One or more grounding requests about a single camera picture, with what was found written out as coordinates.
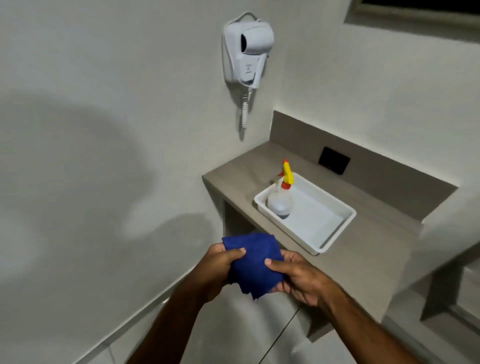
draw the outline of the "microfiber cloth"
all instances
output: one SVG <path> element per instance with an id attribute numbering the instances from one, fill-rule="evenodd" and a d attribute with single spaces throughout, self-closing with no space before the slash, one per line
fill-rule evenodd
<path id="1" fill-rule="evenodd" d="M 270 292 L 283 280 L 283 274 L 265 266 L 265 258 L 283 260 L 275 237 L 263 233 L 228 236 L 222 239 L 225 249 L 245 248 L 247 253 L 235 260 L 228 273 L 230 283 L 238 283 L 242 293 L 251 293 L 253 299 Z"/>

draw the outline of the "white tray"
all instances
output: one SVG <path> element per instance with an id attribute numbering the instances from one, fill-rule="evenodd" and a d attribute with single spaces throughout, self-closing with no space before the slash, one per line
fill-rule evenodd
<path id="1" fill-rule="evenodd" d="M 293 210 L 286 219 L 279 218 L 266 206 L 272 184 L 253 199 L 258 210 L 312 255 L 324 253 L 353 220 L 357 212 L 297 173 L 290 188 Z"/>

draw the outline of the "countertop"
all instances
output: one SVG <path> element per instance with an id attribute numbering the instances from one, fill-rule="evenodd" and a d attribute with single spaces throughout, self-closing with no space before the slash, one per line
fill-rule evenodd
<path id="1" fill-rule="evenodd" d="M 284 158 L 294 172 L 357 211 L 323 254 L 310 255 L 253 204 L 255 195 L 276 180 Z M 208 172 L 203 179 L 258 229 L 274 235 L 286 249 L 301 253 L 339 283 L 374 319 L 382 320 L 418 239 L 422 227 L 419 221 L 272 142 Z"/>

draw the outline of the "wall-mounted hair dryer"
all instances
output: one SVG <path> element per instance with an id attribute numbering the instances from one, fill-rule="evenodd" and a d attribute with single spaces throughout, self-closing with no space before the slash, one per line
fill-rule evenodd
<path id="1" fill-rule="evenodd" d="M 254 21 L 242 22 L 250 15 Z M 268 52 L 274 43 L 270 24 L 245 12 L 229 22 L 223 30 L 223 72 L 228 83 L 240 83 L 248 88 L 243 96 L 242 128 L 247 128 L 248 101 L 253 89 L 260 85 Z"/>

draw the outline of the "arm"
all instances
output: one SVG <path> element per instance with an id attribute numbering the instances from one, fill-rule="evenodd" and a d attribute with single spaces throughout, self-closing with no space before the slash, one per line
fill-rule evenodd
<path id="1" fill-rule="evenodd" d="M 127 364 L 180 363 L 200 309 L 218 296 L 230 264 L 244 254 L 244 248 L 225 251 L 222 243 L 212 245 L 172 293 Z"/>
<path id="2" fill-rule="evenodd" d="M 357 363 L 420 363 L 330 277 L 297 252 L 282 250 L 282 255 L 284 262 L 265 260 L 271 270 L 289 277 L 273 291 L 292 294 L 310 306 L 320 307 Z"/>

